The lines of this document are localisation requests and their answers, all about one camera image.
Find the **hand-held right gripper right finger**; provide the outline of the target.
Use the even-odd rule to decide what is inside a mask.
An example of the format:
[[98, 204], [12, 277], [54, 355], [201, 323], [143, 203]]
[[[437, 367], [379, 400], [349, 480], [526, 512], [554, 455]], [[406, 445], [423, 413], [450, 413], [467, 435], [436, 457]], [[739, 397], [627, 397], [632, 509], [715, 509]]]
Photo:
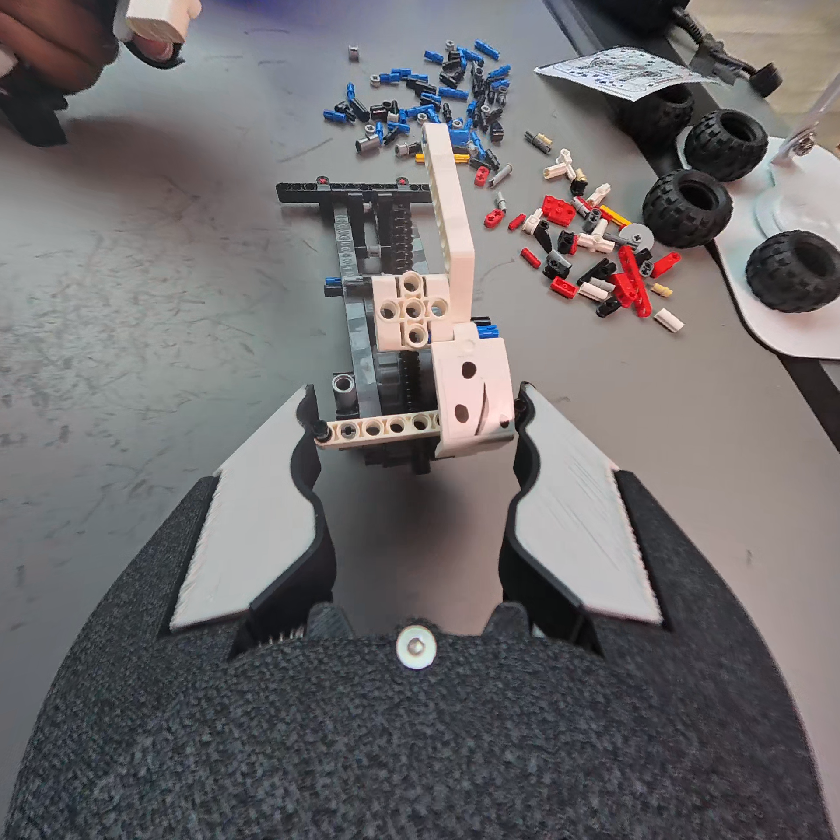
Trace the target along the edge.
[[499, 555], [505, 601], [531, 635], [602, 653], [596, 622], [664, 627], [619, 469], [529, 383], [517, 399], [511, 500]]

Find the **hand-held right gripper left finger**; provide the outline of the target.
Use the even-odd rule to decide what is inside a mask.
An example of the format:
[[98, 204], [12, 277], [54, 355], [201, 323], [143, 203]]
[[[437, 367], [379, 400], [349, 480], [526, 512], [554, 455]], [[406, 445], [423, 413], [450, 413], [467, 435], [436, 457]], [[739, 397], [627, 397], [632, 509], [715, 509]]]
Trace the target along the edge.
[[337, 561], [314, 487], [321, 463], [312, 385], [298, 388], [214, 473], [170, 633], [238, 624], [233, 655], [305, 633], [331, 602]]

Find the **pile of blue black pins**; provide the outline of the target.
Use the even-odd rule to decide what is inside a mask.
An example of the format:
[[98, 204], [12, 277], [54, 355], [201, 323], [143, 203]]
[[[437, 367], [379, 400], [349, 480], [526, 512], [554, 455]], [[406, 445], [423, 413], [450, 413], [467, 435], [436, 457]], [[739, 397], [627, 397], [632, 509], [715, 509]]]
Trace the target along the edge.
[[341, 99], [322, 112], [326, 123], [361, 131], [357, 155], [391, 149], [398, 159], [424, 160], [421, 133], [429, 125], [445, 129], [457, 164], [498, 172], [495, 149], [505, 139], [502, 118], [511, 88], [511, 66], [501, 64], [499, 48], [483, 39], [472, 45], [448, 40], [426, 49], [423, 69], [394, 66], [369, 76], [371, 94], [385, 97], [365, 104], [349, 81]]

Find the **partly built toy truck chassis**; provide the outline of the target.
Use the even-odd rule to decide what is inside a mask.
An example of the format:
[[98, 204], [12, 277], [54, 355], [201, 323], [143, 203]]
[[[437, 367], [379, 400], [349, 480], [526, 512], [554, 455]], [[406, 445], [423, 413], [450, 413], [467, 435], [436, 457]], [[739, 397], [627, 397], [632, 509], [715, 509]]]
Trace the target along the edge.
[[284, 205], [317, 206], [332, 226], [352, 368], [332, 378], [336, 418], [310, 422], [321, 450], [363, 450], [369, 464], [409, 464], [507, 445], [515, 433], [508, 352], [474, 320], [476, 253], [449, 132], [423, 129], [427, 183], [276, 185]]

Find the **black rubber toy tyre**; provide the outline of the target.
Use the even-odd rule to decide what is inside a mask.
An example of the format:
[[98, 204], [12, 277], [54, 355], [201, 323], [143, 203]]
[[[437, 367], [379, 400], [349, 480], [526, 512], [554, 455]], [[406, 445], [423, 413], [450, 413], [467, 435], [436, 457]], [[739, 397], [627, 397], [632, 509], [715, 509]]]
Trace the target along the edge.
[[752, 294], [778, 312], [813, 312], [839, 296], [839, 251], [811, 232], [791, 230], [766, 239], [745, 270]]
[[741, 111], [708, 112], [686, 136], [688, 166], [720, 182], [734, 182], [751, 173], [769, 145], [764, 127]]
[[723, 184], [688, 169], [657, 179], [644, 199], [643, 220], [662, 245], [687, 249], [713, 241], [728, 225], [732, 209]]
[[660, 151], [690, 124], [694, 108], [692, 91], [678, 84], [626, 101], [617, 110], [617, 121], [642, 151]]

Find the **pile of red white pieces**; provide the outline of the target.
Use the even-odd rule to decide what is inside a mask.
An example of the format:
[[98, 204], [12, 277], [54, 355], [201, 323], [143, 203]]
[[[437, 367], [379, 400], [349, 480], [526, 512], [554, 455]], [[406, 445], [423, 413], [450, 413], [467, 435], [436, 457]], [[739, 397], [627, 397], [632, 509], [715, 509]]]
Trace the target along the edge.
[[656, 299], [672, 295], [662, 277], [678, 265], [680, 253], [658, 255], [658, 236], [650, 226], [632, 222], [605, 205], [609, 184], [588, 193], [587, 177], [573, 166], [568, 150], [562, 149], [542, 175], [548, 182], [568, 179], [570, 195], [545, 194], [531, 213], [508, 220], [510, 233], [528, 238], [520, 259], [540, 273], [552, 294], [586, 301], [599, 319], [630, 311], [671, 334], [680, 333], [684, 322], [666, 307], [655, 306]]

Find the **white book stand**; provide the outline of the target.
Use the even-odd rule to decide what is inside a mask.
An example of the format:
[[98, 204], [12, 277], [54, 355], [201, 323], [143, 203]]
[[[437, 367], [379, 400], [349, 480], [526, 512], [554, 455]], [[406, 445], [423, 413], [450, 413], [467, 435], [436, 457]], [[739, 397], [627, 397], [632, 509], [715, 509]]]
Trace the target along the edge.
[[839, 161], [815, 141], [816, 127], [838, 99], [839, 77], [786, 138], [771, 135], [762, 160], [729, 186], [731, 220], [715, 244], [739, 315], [765, 348], [797, 359], [838, 362], [839, 303], [811, 313], [782, 313], [750, 290], [747, 264], [766, 239], [795, 229], [839, 245]]

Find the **printed sticker sheet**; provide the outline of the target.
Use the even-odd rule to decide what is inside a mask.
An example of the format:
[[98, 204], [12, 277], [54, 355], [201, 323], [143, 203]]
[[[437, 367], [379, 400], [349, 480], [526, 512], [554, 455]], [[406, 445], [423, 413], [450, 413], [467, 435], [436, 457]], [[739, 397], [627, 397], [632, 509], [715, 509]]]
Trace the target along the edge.
[[717, 78], [704, 77], [671, 60], [633, 47], [615, 47], [590, 56], [558, 61], [536, 67], [534, 72], [628, 102], [678, 85], [720, 83]]

